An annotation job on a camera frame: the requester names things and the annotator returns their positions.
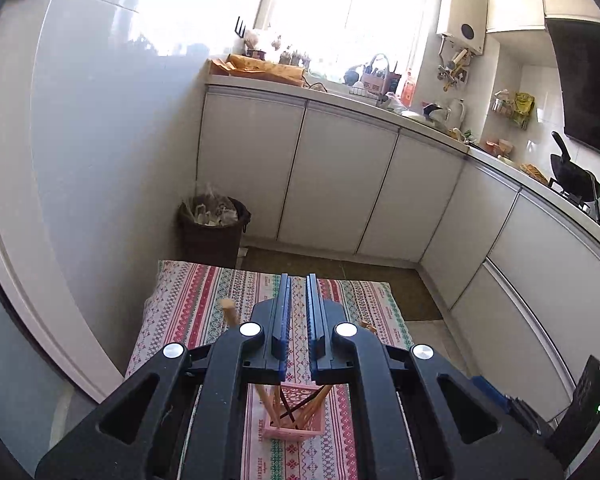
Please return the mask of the white lower kitchen cabinets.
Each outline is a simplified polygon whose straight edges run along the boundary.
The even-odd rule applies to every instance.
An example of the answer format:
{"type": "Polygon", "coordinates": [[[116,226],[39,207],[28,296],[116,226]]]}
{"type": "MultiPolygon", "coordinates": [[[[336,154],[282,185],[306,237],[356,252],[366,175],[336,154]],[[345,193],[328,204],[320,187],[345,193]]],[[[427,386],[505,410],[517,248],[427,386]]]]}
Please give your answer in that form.
{"type": "Polygon", "coordinates": [[[250,246],[415,269],[467,367],[544,416],[600,360],[600,225],[420,122],[214,77],[196,177],[247,205],[250,246]]]}

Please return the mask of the bamboo chopstick in holder left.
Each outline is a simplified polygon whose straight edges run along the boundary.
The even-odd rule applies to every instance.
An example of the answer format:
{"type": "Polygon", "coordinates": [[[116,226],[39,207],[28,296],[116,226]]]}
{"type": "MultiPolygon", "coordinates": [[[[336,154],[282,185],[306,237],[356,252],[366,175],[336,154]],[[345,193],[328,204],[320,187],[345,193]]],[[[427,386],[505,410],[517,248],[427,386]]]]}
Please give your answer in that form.
{"type": "Polygon", "coordinates": [[[222,298],[220,300],[220,309],[223,313],[223,318],[228,328],[234,328],[240,324],[238,311],[233,299],[222,298]]]}

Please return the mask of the bamboo chopstick in holder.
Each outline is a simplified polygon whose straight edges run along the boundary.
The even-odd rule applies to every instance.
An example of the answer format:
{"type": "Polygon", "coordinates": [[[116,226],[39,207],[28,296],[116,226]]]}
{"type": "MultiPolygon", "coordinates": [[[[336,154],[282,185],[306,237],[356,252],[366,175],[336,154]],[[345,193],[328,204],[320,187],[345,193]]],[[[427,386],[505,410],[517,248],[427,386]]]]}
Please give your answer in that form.
{"type": "Polygon", "coordinates": [[[238,311],[233,299],[222,298],[220,300],[220,309],[223,313],[223,318],[228,328],[234,328],[240,324],[238,311]]]}
{"type": "Polygon", "coordinates": [[[290,422],[291,427],[294,429],[308,428],[310,422],[314,419],[314,415],[323,406],[331,391],[332,385],[322,385],[295,404],[289,404],[284,390],[279,389],[279,401],[283,405],[283,411],[279,414],[279,419],[283,422],[290,422]]]}

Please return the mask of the pink perforated utensil holder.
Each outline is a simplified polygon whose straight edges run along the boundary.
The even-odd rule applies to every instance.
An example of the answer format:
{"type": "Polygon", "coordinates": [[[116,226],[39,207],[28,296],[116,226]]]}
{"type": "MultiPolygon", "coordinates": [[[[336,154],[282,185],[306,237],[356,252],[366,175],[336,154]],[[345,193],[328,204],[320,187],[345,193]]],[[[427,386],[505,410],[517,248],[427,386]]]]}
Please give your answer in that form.
{"type": "Polygon", "coordinates": [[[324,434],[330,388],[283,382],[280,386],[271,386],[266,392],[279,422],[265,413],[263,437],[299,442],[324,434]]]}

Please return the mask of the black chopstick in holder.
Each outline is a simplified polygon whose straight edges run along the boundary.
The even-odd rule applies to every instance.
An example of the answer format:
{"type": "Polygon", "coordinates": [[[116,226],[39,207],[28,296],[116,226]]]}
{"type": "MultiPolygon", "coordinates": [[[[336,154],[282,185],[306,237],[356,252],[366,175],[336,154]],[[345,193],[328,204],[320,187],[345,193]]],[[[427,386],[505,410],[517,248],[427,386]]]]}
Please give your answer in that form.
{"type": "Polygon", "coordinates": [[[277,393],[280,420],[289,428],[310,429],[331,388],[285,382],[277,393]]]}

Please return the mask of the bamboo chopstick in holder right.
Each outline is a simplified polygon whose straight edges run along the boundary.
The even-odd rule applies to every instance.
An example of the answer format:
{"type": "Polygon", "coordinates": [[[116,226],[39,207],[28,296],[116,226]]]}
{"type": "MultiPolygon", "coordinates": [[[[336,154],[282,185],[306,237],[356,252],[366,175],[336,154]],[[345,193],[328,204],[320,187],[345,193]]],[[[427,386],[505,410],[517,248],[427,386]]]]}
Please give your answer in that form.
{"type": "Polygon", "coordinates": [[[308,428],[310,422],[314,419],[314,415],[323,406],[331,391],[332,385],[322,385],[295,404],[289,404],[284,390],[279,389],[279,401],[283,405],[283,411],[279,414],[279,419],[283,422],[290,422],[291,427],[294,429],[308,428]]]}

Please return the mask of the patterned red green tablecloth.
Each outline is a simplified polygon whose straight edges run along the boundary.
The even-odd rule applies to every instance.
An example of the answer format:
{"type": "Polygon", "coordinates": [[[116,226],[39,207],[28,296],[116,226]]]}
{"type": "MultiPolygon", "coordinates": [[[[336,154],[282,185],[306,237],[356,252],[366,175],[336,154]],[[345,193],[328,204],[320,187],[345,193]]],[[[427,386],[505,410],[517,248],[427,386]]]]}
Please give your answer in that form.
{"type": "MultiPolygon", "coordinates": [[[[219,302],[235,301],[242,320],[252,308],[276,296],[276,274],[239,271],[174,260],[158,264],[157,284],[146,300],[143,322],[125,373],[132,375],[169,342],[188,348],[211,344],[226,329],[219,302]]],[[[386,282],[322,278],[318,290],[342,304],[352,323],[374,326],[379,339],[393,347],[411,347],[411,335],[386,282]]],[[[325,431],[302,442],[263,437],[266,411],[254,391],[248,393],[242,451],[245,479],[354,479],[355,444],[349,389],[332,388],[325,403],[325,431]]]]}

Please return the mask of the dark brown trash bin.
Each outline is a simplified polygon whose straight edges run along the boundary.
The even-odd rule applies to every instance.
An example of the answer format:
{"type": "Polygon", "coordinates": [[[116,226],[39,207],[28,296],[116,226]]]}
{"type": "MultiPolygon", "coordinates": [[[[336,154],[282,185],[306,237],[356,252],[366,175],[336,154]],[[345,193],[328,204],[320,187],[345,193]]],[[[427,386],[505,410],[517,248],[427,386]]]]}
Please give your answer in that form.
{"type": "Polygon", "coordinates": [[[181,203],[176,213],[178,231],[178,256],[193,263],[234,269],[236,266],[242,234],[247,231],[251,212],[239,200],[228,199],[234,206],[237,220],[228,226],[218,222],[197,223],[194,219],[196,203],[181,203]]]}

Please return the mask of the black frying pan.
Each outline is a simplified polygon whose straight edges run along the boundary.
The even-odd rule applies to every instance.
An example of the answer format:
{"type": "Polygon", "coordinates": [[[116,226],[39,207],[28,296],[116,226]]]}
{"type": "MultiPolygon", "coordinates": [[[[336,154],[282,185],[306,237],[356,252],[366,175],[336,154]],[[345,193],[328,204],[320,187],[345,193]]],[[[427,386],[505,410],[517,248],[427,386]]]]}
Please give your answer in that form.
{"type": "Polygon", "coordinates": [[[568,148],[557,131],[552,138],[560,149],[560,154],[550,155],[550,166],[557,183],[569,194],[582,202],[593,203],[600,199],[600,182],[591,171],[585,170],[571,160],[568,148]]]}

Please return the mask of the white electric kettle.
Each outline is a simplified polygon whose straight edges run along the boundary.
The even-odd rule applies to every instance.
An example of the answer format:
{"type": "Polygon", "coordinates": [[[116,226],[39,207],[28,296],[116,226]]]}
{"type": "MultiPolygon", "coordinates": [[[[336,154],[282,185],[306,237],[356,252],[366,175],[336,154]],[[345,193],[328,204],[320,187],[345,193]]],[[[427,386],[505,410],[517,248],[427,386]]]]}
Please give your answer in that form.
{"type": "Polygon", "coordinates": [[[446,126],[452,130],[462,128],[466,116],[466,105],[463,99],[452,99],[448,106],[448,116],[446,116],[446,126]]]}

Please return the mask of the pink countertop utensil caddy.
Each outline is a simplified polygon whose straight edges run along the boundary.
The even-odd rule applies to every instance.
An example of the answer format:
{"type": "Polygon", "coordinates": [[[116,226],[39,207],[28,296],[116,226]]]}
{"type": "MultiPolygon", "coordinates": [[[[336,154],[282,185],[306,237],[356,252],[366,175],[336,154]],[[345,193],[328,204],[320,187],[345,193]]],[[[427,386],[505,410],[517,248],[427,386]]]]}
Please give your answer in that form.
{"type": "Polygon", "coordinates": [[[398,66],[391,67],[389,59],[382,53],[363,66],[361,81],[363,88],[375,96],[383,96],[388,92],[396,92],[402,75],[398,66]]]}

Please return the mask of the orange cloth on counter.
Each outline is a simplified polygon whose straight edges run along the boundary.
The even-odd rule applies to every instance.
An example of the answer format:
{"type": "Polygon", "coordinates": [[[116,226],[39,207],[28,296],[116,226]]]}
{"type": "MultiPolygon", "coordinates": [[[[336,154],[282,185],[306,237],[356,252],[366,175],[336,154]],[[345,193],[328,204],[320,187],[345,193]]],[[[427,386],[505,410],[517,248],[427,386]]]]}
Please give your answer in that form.
{"type": "Polygon", "coordinates": [[[303,87],[306,83],[304,69],[301,67],[276,64],[238,54],[229,54],[225,60],[212,58],[209,74],[265,80],[295,87],[303,87]]]}

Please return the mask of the yellow green snack bag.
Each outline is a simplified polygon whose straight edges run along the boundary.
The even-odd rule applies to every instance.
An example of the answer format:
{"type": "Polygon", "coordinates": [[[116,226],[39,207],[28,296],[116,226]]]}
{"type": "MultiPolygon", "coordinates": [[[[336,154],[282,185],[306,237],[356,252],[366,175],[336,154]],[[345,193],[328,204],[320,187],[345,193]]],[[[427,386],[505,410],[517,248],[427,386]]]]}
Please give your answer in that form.
{"type": "Polygon", "coordinates": [[[535,107],[535,97],[527,92],[517,92],[513,100],[512,121],[514,124],[526,130],[528,128],[533,110],[535,107]]]}

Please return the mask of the black range hood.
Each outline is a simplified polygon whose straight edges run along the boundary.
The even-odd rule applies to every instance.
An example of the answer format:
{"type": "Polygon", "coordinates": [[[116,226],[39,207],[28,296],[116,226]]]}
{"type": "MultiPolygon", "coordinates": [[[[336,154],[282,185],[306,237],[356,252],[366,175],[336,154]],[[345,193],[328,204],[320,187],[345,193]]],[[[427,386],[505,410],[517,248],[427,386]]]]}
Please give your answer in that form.
{"type": "Polygon", "coordinates": [[[600,23],[548,18],[564,106],[564,131],[600,153],[600,23]]]}

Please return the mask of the white wall water heater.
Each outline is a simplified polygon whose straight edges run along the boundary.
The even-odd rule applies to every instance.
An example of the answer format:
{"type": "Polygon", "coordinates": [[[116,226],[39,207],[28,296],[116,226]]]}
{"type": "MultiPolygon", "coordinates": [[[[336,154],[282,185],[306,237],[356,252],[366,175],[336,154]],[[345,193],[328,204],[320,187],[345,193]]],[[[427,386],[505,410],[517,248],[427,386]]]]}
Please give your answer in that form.
{"type": "Polygon", "coordinates": [[[474,55],[483,55],[486,0],[441,0],[437,34],[474,55]]]}

